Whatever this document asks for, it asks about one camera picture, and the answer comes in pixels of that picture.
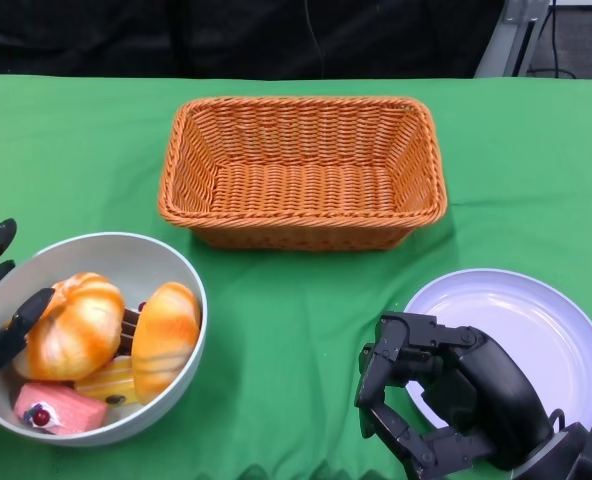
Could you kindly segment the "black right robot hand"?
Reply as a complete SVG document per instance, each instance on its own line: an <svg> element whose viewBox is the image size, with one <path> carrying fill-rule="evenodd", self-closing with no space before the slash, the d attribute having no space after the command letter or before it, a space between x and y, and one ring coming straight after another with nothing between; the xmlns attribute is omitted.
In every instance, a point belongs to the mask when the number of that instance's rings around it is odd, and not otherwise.
<svg viewBox="0 0 592 480"><path fill-rule="evenodd" d="M534 387L489 335L448 327L436 317L384 313L359 356L355 395L361 434L385 444L410 479L440 479L485 459L510 471L533 457L554 431ZM388 386L418 383L445 423L418 433L385 401Z"/></svg>

